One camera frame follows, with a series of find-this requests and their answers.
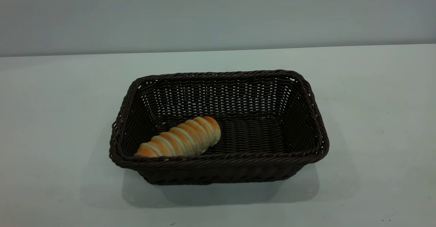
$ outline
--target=wicker basket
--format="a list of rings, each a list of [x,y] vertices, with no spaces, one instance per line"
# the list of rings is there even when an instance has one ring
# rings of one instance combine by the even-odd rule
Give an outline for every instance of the wicker basket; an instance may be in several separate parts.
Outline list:
[[[140,143],[196,116],[221,140],[204,154],[134,157]],[[310,85],[296,72],[152,75],[135,80],[112,125],[110,158],[158,185],[287,179],[321,160],[329,141]]]

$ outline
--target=spiral bread roll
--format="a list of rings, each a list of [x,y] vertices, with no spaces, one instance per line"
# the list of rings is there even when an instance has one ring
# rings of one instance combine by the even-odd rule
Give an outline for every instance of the spiral bread roll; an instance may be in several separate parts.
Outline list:
[[[197,155],[216,145],[221,138],[218,122],[209,116],[195,117],[185,123],[161,132],[142,143],[135,156],[158,157],[177,155]]]

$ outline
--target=basket bottom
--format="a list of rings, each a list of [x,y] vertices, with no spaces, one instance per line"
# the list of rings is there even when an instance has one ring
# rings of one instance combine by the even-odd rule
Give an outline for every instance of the basket bottom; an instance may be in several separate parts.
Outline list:
[[[252,120],[216,119],[221,128],[221,139],[207,154],[243,154],[243,153],[289,153],[290,146],[283,137],[283,127],[279,120],[272,117]],[[157,127],[157,134],[168,131],[177,123],[168,122]]]
[[[244,154],[244,153],[289,153],[290,146],[285,142],[283,127],[272,117],[252,120],[225,119],[217,121],[221,128],[221,139],[204,154]],[[175,123],[159,126],[157,131],[167,131]],[[288,179],[304,165],[271,166],[220,166],[210,168],[176,168],[166,171],[139,171],[149,183],[157,185],[207,185],[211,183],[271,182]]]

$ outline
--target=basket inner wall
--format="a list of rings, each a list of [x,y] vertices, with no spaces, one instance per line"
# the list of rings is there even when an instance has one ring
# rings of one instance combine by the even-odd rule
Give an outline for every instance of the basket inner wall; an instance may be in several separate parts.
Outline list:
[[[290,153],[315,146],[313,112],[298,79],[217,81],[148,79],[135,93],[126,123],[126,155],[140,143],[196,116],[214,117],[221,140],[205,154]]]

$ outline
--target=basket weave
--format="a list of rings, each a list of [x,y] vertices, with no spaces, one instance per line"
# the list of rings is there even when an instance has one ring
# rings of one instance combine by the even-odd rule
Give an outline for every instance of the basket weave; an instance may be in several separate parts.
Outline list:
[[[140,143],[196,116],[221,140],[204,154],[134,157]],[[158,185],[287,179],[321,160],[329,140],[310,85],[296,72],[151,75],[135,80],[112,125],[109,156]]]

